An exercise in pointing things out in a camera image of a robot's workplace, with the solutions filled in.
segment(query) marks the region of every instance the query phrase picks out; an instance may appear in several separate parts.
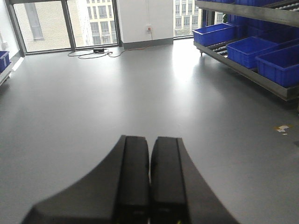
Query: wall baseboard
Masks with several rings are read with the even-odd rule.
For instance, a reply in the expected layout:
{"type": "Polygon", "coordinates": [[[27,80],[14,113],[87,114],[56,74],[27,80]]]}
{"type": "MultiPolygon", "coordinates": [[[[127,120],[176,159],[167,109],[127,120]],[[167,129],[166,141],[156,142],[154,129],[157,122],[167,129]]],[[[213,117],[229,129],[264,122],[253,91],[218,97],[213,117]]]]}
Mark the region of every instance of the wall baseboard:
{"type": "Polygon", "coordinates": [[[173,38],[159,39],[159,40],[152,40],[152,41],[131,42],[131,43],[121,42],[121,43],[124,49],[128,50],[128,49],[135,49],[135,48],[145,48],[145,47],[173,44],[173,38]]]}

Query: blue bin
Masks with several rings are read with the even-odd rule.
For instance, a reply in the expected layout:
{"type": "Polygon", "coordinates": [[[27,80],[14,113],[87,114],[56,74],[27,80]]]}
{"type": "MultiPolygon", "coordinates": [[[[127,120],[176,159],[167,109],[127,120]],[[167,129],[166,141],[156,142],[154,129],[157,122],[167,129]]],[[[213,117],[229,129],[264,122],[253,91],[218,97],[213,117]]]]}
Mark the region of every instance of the blue bin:
{"type": "Polygon", "coordinates": [[[256,37],[248,37],[227,45],[228,58],[249,69],[257,67],[256,56],[272,52],[277,48],[277,43],[256,37]]]}
{"type": "Polygon", "coordinates": [[[299,84],[299,45],[256,57],[258,73],[283,87],[299,84]]]}
{"type": "Polygon", "coordinates": [[[263,35],[260,35],[259,38],[262,38],[267,41],[271,41],[279,44],[279,48],[286,48],[293,45],[299,44],[299,28],[297,27],[288,27],[281,30],[275,30],[263,35]]]}
{"type": "Polygon", "coordinates": [[[281,0],[235,0],[237,5],[246,5],[246,6],[265,6],[272,4],[281,0]]]}
{"type": "Polygon", "coordinates": [[[235,25],[247,25],[248,18],[238,15],[228,15],[228,22],[235,25]]]}
{"type": "Polygon", "coordinates": [[[217,43],[230,41],[235,38],[235,26],[227,23],[220,23],[204,28],[193,30],[194,41],[210,46],[217,43]]]}
{"type": "Polygon", "coordinates": [[[3,72],[4,69],[10,64],[9,61],[9,51],[0,51],[0,72],[3,72]]]}

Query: shelving rack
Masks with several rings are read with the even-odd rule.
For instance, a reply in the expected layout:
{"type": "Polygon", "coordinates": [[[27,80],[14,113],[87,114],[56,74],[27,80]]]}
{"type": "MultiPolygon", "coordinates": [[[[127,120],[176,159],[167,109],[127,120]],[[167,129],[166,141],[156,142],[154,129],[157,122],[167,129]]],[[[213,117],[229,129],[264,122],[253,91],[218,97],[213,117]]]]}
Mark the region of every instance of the shelving rack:
{"type": "MultiPolygon", "coordinates": [[[[244,16],[252,19],[271,21],[275,23],[299,27],[299,12],[293,11],[293,9],[295,7],[298,8],[299,5],[295,7],[285,7],[283,9],[279,9],[280,7],[288,6],[298,2],[299,0],[283,0],[264,7],[253,7],[196,0],[195,5],[197,5],[201,9],[205,9],[208,11],[223,12],[227,14],[244,16]]],[[[197,49],[201,51],[201,53],[204,52],[207,55],[218,60],[219,62],[224,63],[231,69],[237,71],[241,75],[257,83],[261,87],[267,89],[268,91],[272,92],[273,94],[277,95],[285,101],[290,101],[299,97],[299,85],[289,88],[280,86],[277,83],[259,75],[256,71],[247,69],[244,66],[228,59],[225,54],[219,54],[219,52],[216,51],[218,48],[224,47],[230,42],[224,42],[209,47],[200,45],[197,42],[194,42],[194,45],[197,47],[197,49]]]]}

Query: power outlet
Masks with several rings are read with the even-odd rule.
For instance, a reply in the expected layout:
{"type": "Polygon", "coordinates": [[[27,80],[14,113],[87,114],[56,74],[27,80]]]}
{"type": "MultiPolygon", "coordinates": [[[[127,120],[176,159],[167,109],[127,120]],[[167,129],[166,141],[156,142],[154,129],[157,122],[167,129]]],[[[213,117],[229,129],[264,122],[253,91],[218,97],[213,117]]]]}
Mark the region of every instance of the power outlet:
{"type": "Polygon", "coordinates": [[[8,42],[7,41],[4,41],[2,44],[1,44],[1,48],[2,50],[6,50],[8,48],[8,42]]]}
{"type": "Polygon", "coordinates": [[[151,25],[146,25],[146,31],[151,32],[151,30],[152,30],[151,25]]]}

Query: power adapter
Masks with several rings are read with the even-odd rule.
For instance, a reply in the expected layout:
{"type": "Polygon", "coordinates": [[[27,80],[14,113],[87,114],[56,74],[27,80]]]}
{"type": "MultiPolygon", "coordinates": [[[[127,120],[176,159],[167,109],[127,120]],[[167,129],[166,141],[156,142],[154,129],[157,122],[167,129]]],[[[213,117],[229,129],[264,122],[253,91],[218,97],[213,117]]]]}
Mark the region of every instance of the power adapter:
{"type": "Polygon", "coordinates": [[[104,52],[105,52],[105,49],[104,49],[104,48],[93,49],[93,52],[94,52],[95,54],[104,53],[104,52]]]}

